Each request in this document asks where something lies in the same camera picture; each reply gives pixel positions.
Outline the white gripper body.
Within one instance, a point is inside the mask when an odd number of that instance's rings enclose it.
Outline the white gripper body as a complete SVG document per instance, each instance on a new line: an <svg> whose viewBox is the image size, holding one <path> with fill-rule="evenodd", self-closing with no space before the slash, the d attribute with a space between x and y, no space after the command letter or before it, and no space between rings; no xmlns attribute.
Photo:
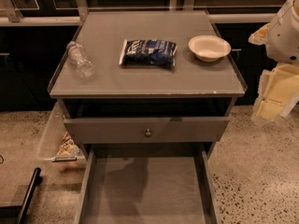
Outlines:
<svg viewBox="0 0 299 224"><path fill-rule="evenodd" d="M266 52L279 63L299 63L299 0L287 0L270 21Z"/></svg>

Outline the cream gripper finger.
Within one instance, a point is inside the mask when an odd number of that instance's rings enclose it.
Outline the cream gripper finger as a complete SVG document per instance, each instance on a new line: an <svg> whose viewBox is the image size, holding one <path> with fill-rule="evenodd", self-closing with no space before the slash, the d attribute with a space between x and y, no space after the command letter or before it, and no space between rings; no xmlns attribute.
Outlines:
<svg viewBox="0 0 299 224"><path fill-rule="evenodd" d="M267 34L269 30L269 24L265 24L256 32L250 35L249 42L253 45L265 45L267 42Z"/></svg>
<svg viewBox="0 0 299 224"><path fill-rule="evenodd" d="M258 97L251 119L255 123L269 123L278 117L286 118L299 102L299 67L278 63L263 70L258 87Z"/></svg>

